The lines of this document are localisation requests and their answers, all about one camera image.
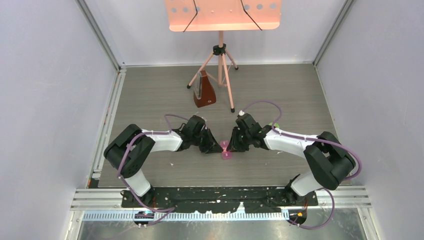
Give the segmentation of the green pill bottle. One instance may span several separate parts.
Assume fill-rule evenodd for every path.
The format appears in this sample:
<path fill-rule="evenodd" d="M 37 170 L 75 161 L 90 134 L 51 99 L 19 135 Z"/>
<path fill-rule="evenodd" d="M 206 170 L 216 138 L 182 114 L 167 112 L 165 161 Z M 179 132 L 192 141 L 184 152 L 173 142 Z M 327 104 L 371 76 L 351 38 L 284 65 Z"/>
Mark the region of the green pill bottle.
<path fill-rule="evenodd" d="M 271 128 L 274 128 L 274 129 L 279 129 L 279 128 L 280 128 L 280 126 L 279 126 L 279 124 L 278 124 L 278 123 L 272 123 L 272 122 L 270 122 L 268 125 L 269 125 Z"/>

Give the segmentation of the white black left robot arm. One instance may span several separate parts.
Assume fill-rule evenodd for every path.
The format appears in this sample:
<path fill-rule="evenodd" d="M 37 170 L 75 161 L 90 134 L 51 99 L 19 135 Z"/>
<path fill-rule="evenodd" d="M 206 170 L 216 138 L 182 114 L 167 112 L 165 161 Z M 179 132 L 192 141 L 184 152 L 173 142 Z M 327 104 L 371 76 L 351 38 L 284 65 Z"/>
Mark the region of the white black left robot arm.
<path fill-rule="evenodd" d="M 197 115 L 185 118 L 178 128 L 153 131 L 128 125 L 104 150 L 104 158 L 116 169 L 117 178 L 128 188 L 141 207 L 153 206 L 153 187 L 145 177 L 142 166 L 154 152 L 181 152 L 191 146 L 203 154 L 222 153 L 206 121 Z"/>

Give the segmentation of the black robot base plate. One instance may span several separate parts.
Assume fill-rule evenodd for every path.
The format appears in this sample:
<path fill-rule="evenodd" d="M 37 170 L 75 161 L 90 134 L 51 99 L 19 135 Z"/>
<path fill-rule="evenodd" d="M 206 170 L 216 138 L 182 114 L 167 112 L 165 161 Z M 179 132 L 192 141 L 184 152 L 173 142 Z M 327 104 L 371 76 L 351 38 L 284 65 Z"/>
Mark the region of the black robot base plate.
<path fill-rule="evenodd" d="M 140 201 L 150 208 L 169 209 L 175 213 L 234 213 L 244 207 L 246 213 L 276 213 L 280 207 L 315 207 L 315 192 L 289 198 L 275 186 L 226 187 L 152 187 Z"/>

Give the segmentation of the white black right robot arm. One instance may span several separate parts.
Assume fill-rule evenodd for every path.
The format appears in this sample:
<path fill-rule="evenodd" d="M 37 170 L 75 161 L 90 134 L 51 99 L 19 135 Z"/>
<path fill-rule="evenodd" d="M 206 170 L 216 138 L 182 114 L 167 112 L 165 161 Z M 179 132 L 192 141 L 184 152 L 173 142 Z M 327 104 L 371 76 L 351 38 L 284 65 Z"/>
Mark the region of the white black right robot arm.
<path fill-rule="evenodd" d="M 310 170 L 295 176 L 284 187 L 283 193 L 291 205 L 299 205 L 307 194 L 321 188 L 335 190 L 357 166 L 352 155 L 330 132 L 301 135 L 271 125 L 260 126 L 248 113 L 238 115 L 235 122 L 226 147 L 228 152 L 243 153 L 253 146 L 306 160 Z"/>

